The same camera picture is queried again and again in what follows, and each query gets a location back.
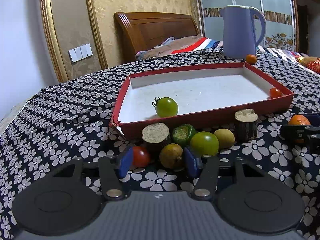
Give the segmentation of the orange mandarin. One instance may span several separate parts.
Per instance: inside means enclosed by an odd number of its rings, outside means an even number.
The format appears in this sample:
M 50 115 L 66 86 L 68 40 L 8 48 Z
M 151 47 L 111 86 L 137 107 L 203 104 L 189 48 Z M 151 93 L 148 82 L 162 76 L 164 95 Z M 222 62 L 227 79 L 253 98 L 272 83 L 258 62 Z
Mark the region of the orange mandarin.
M 296 114 L 289 120 L 289 125 L 311 125 L 310 121 L 303 115 Z

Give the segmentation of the small red cherry tomato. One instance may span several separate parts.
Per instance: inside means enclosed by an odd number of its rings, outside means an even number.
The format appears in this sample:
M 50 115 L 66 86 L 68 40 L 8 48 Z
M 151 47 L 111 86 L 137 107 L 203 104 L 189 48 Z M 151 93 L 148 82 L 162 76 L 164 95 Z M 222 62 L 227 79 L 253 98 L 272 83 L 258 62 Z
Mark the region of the small red cherry tomato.
M 281 92 L 279 89 L 273 87 L 273 88 L 271 88 L 271 89 L 269 90 L 269 96 L 270 96 L 271 99 L 273 99 L 273 98 L 279 98 L 279 97 L 282 96 L 282 92 Z

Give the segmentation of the striped folded blanket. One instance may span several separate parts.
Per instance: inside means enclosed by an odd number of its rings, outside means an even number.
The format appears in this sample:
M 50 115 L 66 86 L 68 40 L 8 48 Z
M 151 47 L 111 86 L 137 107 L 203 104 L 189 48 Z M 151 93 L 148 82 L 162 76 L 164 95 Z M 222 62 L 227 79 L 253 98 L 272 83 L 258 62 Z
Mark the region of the striped folded blanket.
M 174 37 L 170 37 L 166 39 L 163 43 L 153 47 L 152 49 L 139 51 L 135 55 L 135 59 L 146 60 L 153 57 L 174 55 L 179 53 L 222 46 L 222 41 L 212 40 L 211 38 L 203 37 L 201 35 L 187 36 L 177 39 L 174 39 Z

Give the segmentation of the blue plastic pitcher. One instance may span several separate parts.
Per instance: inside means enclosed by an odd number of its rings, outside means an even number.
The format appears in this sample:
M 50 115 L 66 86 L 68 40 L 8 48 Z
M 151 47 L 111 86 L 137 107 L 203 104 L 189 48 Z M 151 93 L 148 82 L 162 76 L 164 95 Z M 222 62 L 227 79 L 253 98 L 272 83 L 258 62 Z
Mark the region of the blue plastic pitcher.
M 245 59 L 246 55 L 255 55 L 257 46 L 266 35 L 266 19 L 255 7 L 227 5 L 220 10 L 223 18 L 223 54 L 233 59 Z M 261 24 L 261 34 L 255 34 L 254 17 Z

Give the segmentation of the white wall switch panel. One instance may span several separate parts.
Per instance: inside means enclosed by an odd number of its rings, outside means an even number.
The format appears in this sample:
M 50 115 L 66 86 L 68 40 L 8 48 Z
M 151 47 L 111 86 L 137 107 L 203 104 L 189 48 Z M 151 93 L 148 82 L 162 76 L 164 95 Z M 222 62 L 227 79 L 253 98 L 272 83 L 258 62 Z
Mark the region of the white wall switch panel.
M 91 45 L 84 44 L 68 51 L 71 63 L 76 63 L 93 55 Z

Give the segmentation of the large green tomato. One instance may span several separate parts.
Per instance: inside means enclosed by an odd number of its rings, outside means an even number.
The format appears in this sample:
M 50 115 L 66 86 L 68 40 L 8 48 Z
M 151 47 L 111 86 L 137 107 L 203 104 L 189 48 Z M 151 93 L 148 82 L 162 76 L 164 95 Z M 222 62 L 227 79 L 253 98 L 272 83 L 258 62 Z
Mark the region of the large green tomato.
M 216 156 L 219 152 L 219 141 L 210 132 L 198 132 L 190 140 L 190 149 L 198 156 Z

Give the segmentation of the dark sugarcane piece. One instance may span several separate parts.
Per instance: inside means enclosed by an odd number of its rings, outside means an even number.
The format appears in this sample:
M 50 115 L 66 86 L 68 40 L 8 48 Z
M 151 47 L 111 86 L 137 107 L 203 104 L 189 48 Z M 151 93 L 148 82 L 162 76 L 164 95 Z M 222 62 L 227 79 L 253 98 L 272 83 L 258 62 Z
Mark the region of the dark sugarcane piece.
M 254 140 L 257 137 L 258 115 L 253 109 L 242 109 L 235 113 L 234 135 L 238 143 Z
M 162 122 L 150 124 L 142 130 L 142 139 L 152 154 L 159 154 L 170 144 L 170 129 Z

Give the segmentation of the green pepper piece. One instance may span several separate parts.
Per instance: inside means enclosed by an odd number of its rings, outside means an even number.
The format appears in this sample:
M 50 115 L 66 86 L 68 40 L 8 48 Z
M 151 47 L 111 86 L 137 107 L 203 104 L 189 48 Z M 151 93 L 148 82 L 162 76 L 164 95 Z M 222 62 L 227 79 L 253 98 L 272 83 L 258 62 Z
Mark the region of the green pepper piece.
M 172 142 L 184 147 L 188 145 L 192 137 L 197 133 L 196 129 L 190 124 L 183 124 L 172 130 Z

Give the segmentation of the red shallow tray box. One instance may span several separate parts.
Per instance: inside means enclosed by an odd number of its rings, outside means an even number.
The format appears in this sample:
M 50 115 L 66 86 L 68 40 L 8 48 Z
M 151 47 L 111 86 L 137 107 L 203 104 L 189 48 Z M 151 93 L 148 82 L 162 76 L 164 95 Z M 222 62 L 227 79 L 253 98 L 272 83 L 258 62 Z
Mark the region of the red shallow tray box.
M 281 97 L 270 98 L 273 87 Z M 109 125 L 127 140 L 140 137 L 146 126 L 156 122 L 199 129 L 233 122 L 235 112 L 242 109 L 253 109 L 257 115 L 285 111 L 293 96 L 290 89 L 246 62 L 151 70 L 125 79 Z M 178 114 L 160 118 L 152 106 L 155 97 L 174 99 Z

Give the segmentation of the small orange behind tray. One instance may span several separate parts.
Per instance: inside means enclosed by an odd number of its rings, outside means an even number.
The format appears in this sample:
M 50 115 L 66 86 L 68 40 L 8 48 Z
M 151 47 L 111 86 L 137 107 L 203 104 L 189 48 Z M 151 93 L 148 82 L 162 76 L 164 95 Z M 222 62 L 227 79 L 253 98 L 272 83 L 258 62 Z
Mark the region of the small orange behind tray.
M 255 65 L 257 62 L 257 57 L 252 54 L 246 55 L 246 62 L 251 65 Z

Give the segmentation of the floral black white tablecloth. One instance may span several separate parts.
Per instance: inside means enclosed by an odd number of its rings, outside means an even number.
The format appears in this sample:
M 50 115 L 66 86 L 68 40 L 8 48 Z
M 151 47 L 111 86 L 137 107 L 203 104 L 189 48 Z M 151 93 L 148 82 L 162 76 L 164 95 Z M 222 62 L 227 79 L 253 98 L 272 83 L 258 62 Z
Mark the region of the floral black white tablecloth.
M 136 61 L 40 90 L 1 135 L 1 239 L 18 234 L 12 202 L 33 182 L 74 157 L 92 162 L 140 145 L 109 126 L 128 75 L 228 61 L 221 48 L 209 48 Z M 278 134 L 294 114 L 319 111 L 319 76 L 268 49 L 257 52 L 255 66 L 293 91 L 293 102 L 285 112 L 260 116 L 257 138 L 223 150 L 220 158 L 249 159 L 296 190 L 306 205 L 298 232 L 306 239 L 319 239 L 319 154 L 288 145 Z

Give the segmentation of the wooden bed headboard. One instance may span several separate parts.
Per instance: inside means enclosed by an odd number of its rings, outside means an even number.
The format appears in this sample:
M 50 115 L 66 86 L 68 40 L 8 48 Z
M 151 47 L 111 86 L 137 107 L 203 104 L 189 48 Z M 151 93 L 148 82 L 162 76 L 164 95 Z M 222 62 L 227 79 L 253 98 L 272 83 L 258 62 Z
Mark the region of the wooden bed headboard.
M 167 38 L 200 33 L 192 16 L 185 14 L 116 12 L 113 16 L 125 63 L 135 61 L 139 51 L 150 50 Z

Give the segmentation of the green tomato with stem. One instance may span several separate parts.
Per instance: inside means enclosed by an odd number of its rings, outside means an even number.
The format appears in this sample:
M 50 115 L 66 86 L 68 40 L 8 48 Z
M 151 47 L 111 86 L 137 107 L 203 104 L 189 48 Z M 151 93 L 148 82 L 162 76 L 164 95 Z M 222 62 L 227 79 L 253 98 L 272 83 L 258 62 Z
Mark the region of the green tomato with stem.
M 152 106 L 155 107 L 156 114 L 160 118 L 176 116 L 178 114 L 178 104 L 169 97 L 155 97 Z

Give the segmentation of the yellow-brown longan fruit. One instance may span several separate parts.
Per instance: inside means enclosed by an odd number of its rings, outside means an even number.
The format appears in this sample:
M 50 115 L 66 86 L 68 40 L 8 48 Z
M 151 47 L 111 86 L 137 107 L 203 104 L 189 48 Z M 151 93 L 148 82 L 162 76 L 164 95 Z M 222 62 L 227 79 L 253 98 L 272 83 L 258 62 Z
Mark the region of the yellow-brown longan fruit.
M 229 148 L 235 143 L 235 136 L 232 131 L 226 128 L 218 129 L 214 132 L 214 135 L 219 141 L 219 148 Z

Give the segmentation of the olive-brown longan fruit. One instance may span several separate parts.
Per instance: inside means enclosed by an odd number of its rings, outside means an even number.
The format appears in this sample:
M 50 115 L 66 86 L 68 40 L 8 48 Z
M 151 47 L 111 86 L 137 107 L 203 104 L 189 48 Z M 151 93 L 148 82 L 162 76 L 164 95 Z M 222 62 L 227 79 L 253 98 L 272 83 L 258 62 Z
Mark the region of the olive-brown longan fruit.
M 159 161 L 165 168 L 175 169 L 181 165 L 183 149 L 178 144 L 168 144 L 160 154 Z

